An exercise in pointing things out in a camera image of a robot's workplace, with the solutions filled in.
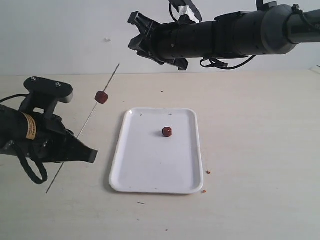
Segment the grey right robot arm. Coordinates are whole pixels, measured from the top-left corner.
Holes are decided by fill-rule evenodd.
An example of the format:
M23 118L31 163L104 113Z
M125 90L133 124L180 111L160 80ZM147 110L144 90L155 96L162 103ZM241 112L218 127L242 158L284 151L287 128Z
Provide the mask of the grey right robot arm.
M297 4L261 0L256 7L205 22L190 0L170 1L169 9L179 14L171 23L158 23L135 11L128 23L137 27L139 35L128 47L140 57L180 71L188 68L188 59L209 61L211 68L228 70L227 60L243 59L247 64L256 56L285 55L298 44L319 42L319 10L305 12Z

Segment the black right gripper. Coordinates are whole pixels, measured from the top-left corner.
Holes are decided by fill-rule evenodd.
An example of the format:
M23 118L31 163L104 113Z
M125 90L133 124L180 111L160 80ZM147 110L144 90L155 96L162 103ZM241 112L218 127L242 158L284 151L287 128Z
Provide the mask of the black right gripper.
M127 22L136 26L141 33L130 40L128 48L159 65L165 61L214 56L215 24L212 21L193 24L159 23L135 11L130 14ZM151 49L143 36L150 38Z

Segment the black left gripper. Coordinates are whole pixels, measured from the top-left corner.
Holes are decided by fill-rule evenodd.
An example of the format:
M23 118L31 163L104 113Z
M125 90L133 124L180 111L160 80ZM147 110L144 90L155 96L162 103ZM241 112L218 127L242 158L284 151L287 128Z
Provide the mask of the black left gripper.
M0 153L16 156L13 146L18 146L23 156L38 157L43 163L93 164L98 151L68 132L62 118L54 114L55 108L56 105L39 113L32 109L19 111L1 105Z

